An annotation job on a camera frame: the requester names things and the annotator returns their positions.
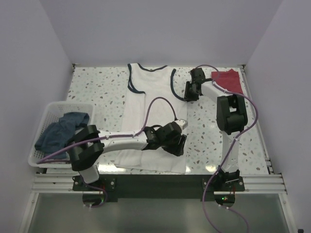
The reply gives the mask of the red tank top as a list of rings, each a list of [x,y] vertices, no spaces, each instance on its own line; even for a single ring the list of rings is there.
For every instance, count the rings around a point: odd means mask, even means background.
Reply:
[[[229,71],[214,71],[211,73],[211,78],[216,81],[216,84],[230,92],[243,94],[240,83],[240,76],[237,71],[230,69]]]

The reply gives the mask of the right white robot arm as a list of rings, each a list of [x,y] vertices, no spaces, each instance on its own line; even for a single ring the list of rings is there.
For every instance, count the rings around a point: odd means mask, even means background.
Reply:
[[[219,167],[224,173],[216,179],[216,184],[219,189],[227,191],[234,184],[233,178],[228,174],[239,170],[239,146],[236,141],[248,123],[244,96],[220,87],[212,78],[207,79],[202,68],[192,69],[190,76],[191,80],[186,82],[185,101],[196,101],[200,96],[206,96],[216,103],[216,122],[223,135]]]

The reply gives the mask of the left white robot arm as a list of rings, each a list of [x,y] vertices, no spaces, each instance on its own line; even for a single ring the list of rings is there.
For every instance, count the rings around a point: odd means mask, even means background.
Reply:
[[[77,171],[83,184],[89,190],[100,187],[101,179],[95,165],[101,154],[120,150],[163,149],[174,156],[181,156],[187,136],[183,131],[188,122],[178,119],[165,126],[144,127],[135,132],[106,133],[90,125],[75,135],[68,144],[69,161],[73,171]]]

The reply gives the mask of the white navy tank top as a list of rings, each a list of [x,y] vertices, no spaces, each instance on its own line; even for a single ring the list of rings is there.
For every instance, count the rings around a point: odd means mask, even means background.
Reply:
[[[121,131],[140,130],[143,125],[164,126],[174,118],[187,118],[187,104],[171,89],[176,70],[169,66],[148,70],[138,63],[128,64],[129,80]],[[186,157],[174,156],[163,149],[122,150],[115,166],[159,172],[185,173]]]

